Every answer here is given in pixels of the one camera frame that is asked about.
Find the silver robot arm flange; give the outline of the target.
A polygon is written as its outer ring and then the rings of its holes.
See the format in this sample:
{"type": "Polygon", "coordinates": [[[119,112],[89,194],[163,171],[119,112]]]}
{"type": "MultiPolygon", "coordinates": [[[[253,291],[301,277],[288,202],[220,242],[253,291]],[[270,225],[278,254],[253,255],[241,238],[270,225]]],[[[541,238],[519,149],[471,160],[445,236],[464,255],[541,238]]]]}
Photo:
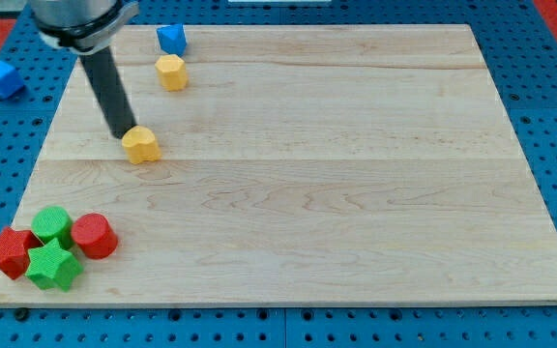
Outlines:
{"type": "Polygon", "coordinates": [[[41,39],[55,49],[91,55],[139,14],[136,1],[28,0],[41,39]]]}

